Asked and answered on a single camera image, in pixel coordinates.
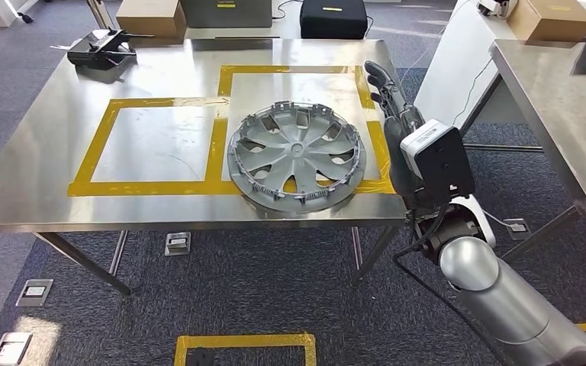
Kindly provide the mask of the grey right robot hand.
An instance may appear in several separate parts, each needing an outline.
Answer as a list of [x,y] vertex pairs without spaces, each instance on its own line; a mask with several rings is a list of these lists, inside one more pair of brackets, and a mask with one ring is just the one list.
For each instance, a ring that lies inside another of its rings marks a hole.
[[371,99],[383,111],[383,132],[390,156],[389,177],[395,192],[402,197],[413,197],[421,186],[420,179],[411,171],[400,148],[403,138],[411,133],[407,117],[416,117],[416,109],[408,104],[394,78],[379,64],[366,61],[367,82],[376,88]]

